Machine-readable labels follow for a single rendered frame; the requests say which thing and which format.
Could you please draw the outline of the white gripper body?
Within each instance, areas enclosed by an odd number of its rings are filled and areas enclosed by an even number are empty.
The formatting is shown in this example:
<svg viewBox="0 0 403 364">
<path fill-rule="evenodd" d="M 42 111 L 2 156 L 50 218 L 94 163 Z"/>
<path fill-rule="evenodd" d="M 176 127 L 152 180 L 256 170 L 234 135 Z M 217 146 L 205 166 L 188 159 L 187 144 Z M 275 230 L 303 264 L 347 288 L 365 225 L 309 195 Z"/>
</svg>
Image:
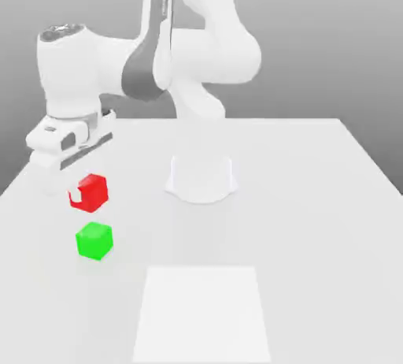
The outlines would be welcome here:
<svg viewBox="0 0 403 364">
<path fill-rule="evenodd" d="M 96 150 L 104 143 L 113 138 L 113 133 L 108 132 L 101 136 L 92 145 L 79 145 L 74 146 L 68 150 L 59 153 L 50 153 L 49 151 L 34 150 L 31 153 L 29 162 L 39 168 L 49 169 L 53 171 L 61 171 L 68 166 L 72 165 L 82 157 L 89 154 L 91 151 Z"/>
</svg>

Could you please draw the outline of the small red cube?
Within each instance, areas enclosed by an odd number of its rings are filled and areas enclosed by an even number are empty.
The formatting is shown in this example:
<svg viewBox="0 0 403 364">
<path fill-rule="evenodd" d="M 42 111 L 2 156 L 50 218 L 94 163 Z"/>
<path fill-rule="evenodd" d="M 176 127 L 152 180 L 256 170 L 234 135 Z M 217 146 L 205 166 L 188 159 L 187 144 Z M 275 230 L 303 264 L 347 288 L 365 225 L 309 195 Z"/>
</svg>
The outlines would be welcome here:
<svg viewBox="0 0 403 364">
<path fill-rule="evenodd" d="M 88 213 L 95 212 L 109 199 L 106 178 L 97 174 L 85 176 L 79 183 L 82 201 L 73 202 L 68 193 L 70 206 Z"/>
</svg>

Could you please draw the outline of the small green cube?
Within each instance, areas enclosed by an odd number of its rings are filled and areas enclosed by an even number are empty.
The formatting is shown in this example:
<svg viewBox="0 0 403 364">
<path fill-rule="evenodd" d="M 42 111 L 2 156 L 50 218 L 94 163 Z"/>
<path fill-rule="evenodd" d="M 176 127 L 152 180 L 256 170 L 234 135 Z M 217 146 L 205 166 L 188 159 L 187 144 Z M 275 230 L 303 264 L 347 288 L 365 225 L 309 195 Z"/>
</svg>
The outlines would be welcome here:
<svg viewBox="0 0 403 364">
<path fill-rule="evenodd" d="M 109 225 L 89 222 L 76 233 L 79 255 L 101 261 L 113 247 L 113 231 Z"/>
</svg>

